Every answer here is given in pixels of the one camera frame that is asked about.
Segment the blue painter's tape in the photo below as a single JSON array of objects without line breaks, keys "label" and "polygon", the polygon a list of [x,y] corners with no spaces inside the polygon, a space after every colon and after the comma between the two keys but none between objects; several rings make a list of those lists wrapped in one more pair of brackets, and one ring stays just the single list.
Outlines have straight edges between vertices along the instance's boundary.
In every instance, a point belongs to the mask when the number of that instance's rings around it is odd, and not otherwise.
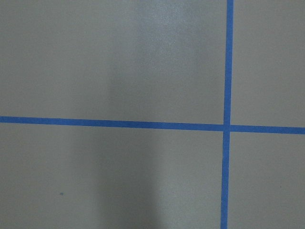
[{"label": "blue painter's tape", "polygon": [[229,196],[229,160],[230,160],[230,125],[231,125],[231,91],[232,91],[232,54],[233,54],[233,9],[234,1],[227,1],[226,48],[225,48],[225,80],[224,80],[224,133],[223,163],[221,190],[220,228],[228,225]]},{"label": "blue painter's tape", "polygon": [[232,132],[305,135],[305,127],[231,125]]},{"label": "blue painter's tape", "polygon": [[89,119],[10,117],[10,116],[0,116],[0,123],[223,131],[223,125],[217,125],[217,124],[135,122],[135,121],[89,120]]}]

